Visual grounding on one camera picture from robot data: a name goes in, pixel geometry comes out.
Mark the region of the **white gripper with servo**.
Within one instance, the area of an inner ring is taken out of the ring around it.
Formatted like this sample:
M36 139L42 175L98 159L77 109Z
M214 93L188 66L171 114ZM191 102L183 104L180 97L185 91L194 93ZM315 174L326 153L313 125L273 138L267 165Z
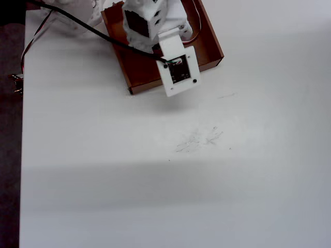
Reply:
M125 1L122 13L128 45L149 54L161 52L158 41L164 32L177 28L185 41L193 35L181 1Z

